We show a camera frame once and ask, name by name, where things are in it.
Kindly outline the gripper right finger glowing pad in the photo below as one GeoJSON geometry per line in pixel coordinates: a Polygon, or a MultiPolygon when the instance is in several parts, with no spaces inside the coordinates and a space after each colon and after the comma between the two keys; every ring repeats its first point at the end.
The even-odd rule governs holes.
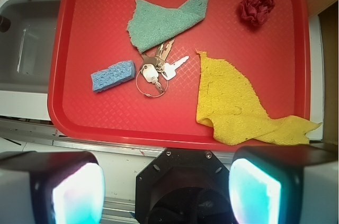
{"type": "Polygon", "coordinates": [[[238,223],[338,223],[338,147],[240,147],[229,196],[238,223]]]}

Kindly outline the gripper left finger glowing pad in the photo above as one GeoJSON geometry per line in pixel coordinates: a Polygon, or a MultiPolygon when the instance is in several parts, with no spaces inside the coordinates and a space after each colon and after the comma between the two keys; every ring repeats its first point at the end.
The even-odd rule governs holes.
{"type": "Polygon", "coordinates": [[[104,197],[89,151],[1,153],[1,223],[100,223],[104,197]]]}

